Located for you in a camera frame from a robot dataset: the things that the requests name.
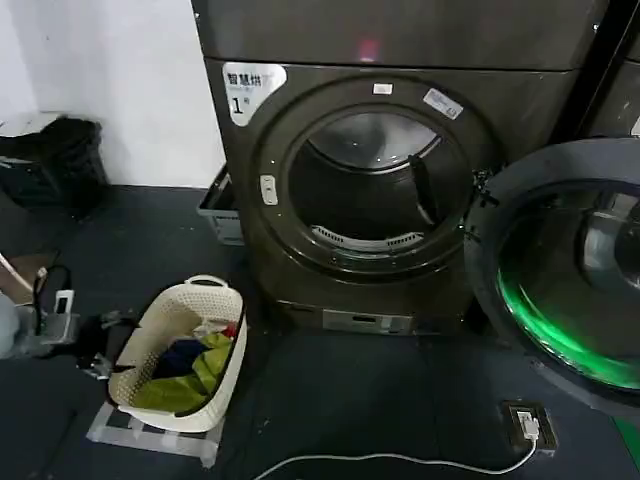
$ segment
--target electrical socket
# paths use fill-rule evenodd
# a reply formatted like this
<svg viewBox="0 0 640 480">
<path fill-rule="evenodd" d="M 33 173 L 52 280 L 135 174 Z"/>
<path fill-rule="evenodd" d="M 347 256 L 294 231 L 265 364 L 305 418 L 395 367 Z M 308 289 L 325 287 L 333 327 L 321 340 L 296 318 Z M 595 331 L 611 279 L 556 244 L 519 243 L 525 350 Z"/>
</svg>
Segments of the electrical socket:
<svg viewBox="0 0 640 480">
<path fill-rule="evenodd" d="M 524 428 L 522 427 L 523 420 L 518 415 L 519 413 L 529 413 L 532 420 L 538 421 L 540 430 L 537 450 L 550 454 L 556 450 L 558 441 L 551 424 L 551 418 L 542 404 L 523 400 L 507 400 L 502 402 L 501 411 L 504 418 L 504 426 L 509 435 L 509 443 L 514 448 L 519 451 L 525 451 L 531 446 L 531 439 L 525 438 Z"/>
</svg>

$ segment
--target black cable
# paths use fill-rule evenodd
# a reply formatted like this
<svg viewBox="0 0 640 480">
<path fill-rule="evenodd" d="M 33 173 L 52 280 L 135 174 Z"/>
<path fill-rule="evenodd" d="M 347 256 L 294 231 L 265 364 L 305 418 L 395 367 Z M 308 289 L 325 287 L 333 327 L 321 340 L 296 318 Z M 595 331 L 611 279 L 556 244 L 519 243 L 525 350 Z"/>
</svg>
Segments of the black cable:
<svg viewBox="0 0 640 480">
<path fill-rule="evenodd" d="M 36 311 L 36 326 L 35 326 L 35 334 L 40 335 L 42 333 L 42 325 L 44 324 L 44 319 L 42 318 L 42 308 L 41 308 L 41 296 L 42 291 L 47 285 L 47 281 L 51 277 L 51 273 L 57 270 L 62 270 L 65 272 L 65 279 L 62 283 L 62 290 L 71 290 L 71 270 L 69 270 L 64 265 L 51 265 L 49 268 L 45 269 L 46 273 L 44 275 L 40 275 L 40 272 L 36 274 L 36 279 L 33 281 L 33 308 Z"/>
</svg>

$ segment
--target dark blue cloth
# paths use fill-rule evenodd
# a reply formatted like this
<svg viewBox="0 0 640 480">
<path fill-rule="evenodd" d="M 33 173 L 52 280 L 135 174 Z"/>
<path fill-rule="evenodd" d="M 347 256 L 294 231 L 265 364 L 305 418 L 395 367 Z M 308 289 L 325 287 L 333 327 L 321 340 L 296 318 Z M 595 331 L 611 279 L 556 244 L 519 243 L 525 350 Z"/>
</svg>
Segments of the dark blue cloth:
<svg viewBox="0 0 640 480">
<path fill-rule="evenodd" d="M 193 373 L 191 365 L 209 347 L 195 339 L 176 340 L 162 354 L 153 372 L 153 378 L 182 377 Z"/>
</svg>

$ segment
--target white wall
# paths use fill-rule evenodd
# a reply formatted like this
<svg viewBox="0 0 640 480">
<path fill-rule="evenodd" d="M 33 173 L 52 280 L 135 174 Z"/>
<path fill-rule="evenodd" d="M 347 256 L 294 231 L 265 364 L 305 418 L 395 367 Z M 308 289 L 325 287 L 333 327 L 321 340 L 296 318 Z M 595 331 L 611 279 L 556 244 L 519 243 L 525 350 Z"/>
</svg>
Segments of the white wall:
<svg viewBox="0 0 640 480">
<path fill-rule="evenodd" d="M 0 1 L 37 106 L 103 124 L 112 183 L 210 185 L 224 153 L 189 0 Z"/>
<path fill-rule="evenodd" d="M 24 63 L 11 12 L 0 0 L 0 122 L 14 114 L 33 111 L 36 98 Z"/>
</svg>

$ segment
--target green cloth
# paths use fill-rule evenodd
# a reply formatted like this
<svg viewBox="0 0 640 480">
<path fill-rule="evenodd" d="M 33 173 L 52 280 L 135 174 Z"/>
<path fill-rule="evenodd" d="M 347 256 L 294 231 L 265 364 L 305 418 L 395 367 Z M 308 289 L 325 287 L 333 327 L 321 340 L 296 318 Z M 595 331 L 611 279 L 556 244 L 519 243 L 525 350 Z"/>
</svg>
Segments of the green cloth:
<svg viewBox="0 0 640 480">
<path fill-rule="evenodd" d="M 227 361 L 232 342 L 221 333 L 212 333 L 200 341 L 211 350 L 195 359 L 193 373 L 148 381 L 135 394 L 131 405 L 174 413 L 202 405 L 218 384 L 218 376 Z"/>
</svg>

